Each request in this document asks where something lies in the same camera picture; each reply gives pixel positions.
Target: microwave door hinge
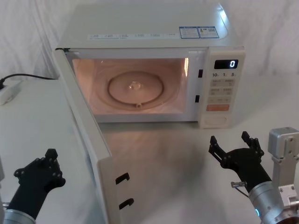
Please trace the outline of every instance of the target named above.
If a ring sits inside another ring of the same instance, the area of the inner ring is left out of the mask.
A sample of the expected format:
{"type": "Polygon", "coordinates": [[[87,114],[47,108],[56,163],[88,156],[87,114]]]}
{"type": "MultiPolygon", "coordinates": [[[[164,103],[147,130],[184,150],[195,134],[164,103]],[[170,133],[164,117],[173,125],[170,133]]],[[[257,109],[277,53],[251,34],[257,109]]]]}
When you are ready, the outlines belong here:
{"type": "Polygon", "coordinates": [[[65,55],[70,52],[70,48],[56,48],[55,50],[63,50],[65,55]]]}

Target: white tabletop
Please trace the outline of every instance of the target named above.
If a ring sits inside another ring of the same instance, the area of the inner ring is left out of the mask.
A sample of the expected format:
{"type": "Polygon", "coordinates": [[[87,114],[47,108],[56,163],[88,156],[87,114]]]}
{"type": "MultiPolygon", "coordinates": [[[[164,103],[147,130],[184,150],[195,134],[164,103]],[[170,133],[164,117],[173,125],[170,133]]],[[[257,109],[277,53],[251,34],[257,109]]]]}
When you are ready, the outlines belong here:
{"type": "Polygon", "coordinates": [[[0,157],[5,173],[0,183],[2,201],[9,202],[19,186],[14,171],[55,148],[66,184],[48,194],[37,223],[93,224],[101,220],[59,81],[25,81],[16,87],[20,90],[16,97],[0,106],[0,157]]]}
{"type": "MultiPolygon", "coordinates": [[[[265,151],[262,165],[272,176],[268,134],[277,127],[299,129],[298,84],[298,75],[242,77],[229,129],[199,129],[195,123],[100,124],[116,174],[131,176],[117,186],[120,202],[135,200],[121,210],[123,223],[260,223],[249,199],[230,187],[238,176],[208,153],[210,136],[215,135],[225,151],[246,145],[242,131],[258,137],[265,151]]],[[[0,156],[6,175],[2,200],[10,201],[18,187],[16,169],[56,148],[66,185],[49,193],[37,222],[101,223],[93,181],[59,81],[26,81],[19,89],[11,102],[0,106],[0,156]]]]}

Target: open microwave door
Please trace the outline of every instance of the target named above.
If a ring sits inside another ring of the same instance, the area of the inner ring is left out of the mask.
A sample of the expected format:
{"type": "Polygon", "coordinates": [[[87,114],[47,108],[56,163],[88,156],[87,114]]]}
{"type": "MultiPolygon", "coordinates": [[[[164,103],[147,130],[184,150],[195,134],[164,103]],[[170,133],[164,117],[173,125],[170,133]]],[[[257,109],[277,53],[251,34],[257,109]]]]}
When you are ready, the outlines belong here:
{"type": "Polygon", "coordinates": [[[53,57],[64,84],[64,91],[75,118],[77,131],[80,133],[90,158],[105,223],[119,224],[120,213],[111,152],[85,101],[64,52],[60,49],[55,50],[53,57]]]}

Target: number display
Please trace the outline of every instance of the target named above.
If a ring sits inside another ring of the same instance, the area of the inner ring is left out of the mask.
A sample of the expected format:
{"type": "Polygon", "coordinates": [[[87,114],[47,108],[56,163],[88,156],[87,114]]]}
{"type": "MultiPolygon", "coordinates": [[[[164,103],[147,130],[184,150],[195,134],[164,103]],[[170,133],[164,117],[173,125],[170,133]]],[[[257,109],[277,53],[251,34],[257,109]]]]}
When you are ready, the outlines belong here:
{"type": "Polygon", "coordinates": [[[236,69],[238,67],[239,60],[216,60],[214,69],[236,69]]]}

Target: white microwave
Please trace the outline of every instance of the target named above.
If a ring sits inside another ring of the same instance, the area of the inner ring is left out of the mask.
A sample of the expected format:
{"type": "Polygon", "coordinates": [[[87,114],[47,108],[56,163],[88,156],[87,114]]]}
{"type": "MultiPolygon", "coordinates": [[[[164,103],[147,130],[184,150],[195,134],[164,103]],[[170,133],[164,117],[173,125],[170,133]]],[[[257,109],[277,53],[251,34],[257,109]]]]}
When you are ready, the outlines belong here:
{"type": "Polygon", "coordinates": [[[221,5],[79,6],[53,51],[106,223],[120,223],[101,122],[228,127],[245,51],[221,5]]]}

